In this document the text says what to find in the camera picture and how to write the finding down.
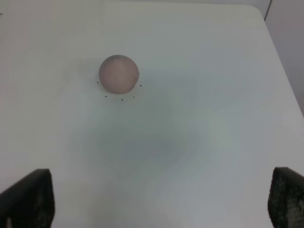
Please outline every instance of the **white table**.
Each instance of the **white table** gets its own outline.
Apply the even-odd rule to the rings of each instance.
[[[0,190],[50,168],[54,228],[272,227],[272,170],[304,174],[304,122],[257,9],[15,0],[3,13]],[[139,67],[130,94],[97,83],[114,54]]]

